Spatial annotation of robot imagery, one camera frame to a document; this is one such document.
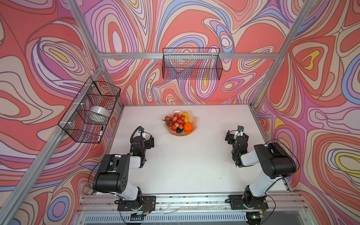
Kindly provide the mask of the red fake grape bunch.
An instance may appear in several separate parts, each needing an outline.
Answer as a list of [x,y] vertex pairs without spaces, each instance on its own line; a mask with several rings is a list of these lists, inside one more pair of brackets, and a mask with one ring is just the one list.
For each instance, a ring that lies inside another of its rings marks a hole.
[[166,126],[172,131],[176,131],[177,128],[183,129],[185,122],[181,119],[182,114],[176,112],[172,117],[166,116],[163,119],[163,122],[166,123]]

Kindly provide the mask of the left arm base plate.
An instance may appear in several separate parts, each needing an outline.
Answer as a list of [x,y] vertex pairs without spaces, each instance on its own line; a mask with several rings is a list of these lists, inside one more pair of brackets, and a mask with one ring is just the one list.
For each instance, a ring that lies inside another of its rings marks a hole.
[[142,196],[134,201],[125,201],[121,198],[114,202],[120,212],[143,212],[148,213],[155,210],[156,196]]

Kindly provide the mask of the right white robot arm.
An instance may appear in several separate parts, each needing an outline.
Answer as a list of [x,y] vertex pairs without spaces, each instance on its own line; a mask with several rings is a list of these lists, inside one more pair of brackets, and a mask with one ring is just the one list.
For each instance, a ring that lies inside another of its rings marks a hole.
[[251,167],[259,164],[262,171],[253,183],[247,185],[241,197],[229,196],[230,203],[241,203],[246,209],[261,207],[267,191],[278,181],[297,171],[295,161],[277,142],[254,145],[248,151],[248,139],[243,130],[228,131],[225,141],[232,146],[232,160],[236,167]]

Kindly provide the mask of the dark fake avocado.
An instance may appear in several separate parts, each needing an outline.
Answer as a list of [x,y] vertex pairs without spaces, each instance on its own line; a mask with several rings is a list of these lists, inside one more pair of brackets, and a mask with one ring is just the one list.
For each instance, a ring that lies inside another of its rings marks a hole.
[[179,127],[176,129],[176,133],[182,133],[183,132],[183,129],[180,129]]

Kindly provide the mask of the yellow fake squash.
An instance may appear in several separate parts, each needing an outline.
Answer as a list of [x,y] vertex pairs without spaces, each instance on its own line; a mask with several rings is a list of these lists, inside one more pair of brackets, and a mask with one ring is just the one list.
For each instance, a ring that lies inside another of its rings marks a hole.
[[185,123],[189,123],[188,113],[187,113],[187,112],[184,112],[184,113],[182,114],[181,119],[182,119]]

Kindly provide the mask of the large orange fake fruit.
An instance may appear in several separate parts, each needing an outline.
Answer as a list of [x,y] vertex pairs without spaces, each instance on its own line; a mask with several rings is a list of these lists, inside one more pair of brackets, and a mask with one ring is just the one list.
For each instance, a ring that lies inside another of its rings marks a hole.
[[190,122],[187,122],[183,125],[183,131],[185,133],[191,133],[193,131],[194,127]]

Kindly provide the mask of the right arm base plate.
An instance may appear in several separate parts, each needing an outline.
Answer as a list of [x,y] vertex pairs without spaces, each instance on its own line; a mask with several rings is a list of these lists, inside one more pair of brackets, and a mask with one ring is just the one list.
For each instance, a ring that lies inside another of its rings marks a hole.
[[232,210],[266,211],[269,209],[266,197],[253,197],[244,195],[229,195],[225,200]]

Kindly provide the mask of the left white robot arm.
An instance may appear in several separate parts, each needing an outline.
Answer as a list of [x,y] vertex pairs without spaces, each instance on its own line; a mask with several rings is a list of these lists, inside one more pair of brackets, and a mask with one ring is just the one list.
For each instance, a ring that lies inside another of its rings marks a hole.
[[92,183],[95,192],[113,194],[126,202],[143,202],[142,191],[129,183],[129,171],[143,168],[146,162],[146,151],[154,147],[152,135],[146,138],[147,132],[140,132],[130,139],[128,154],[107,154],[100,162]]

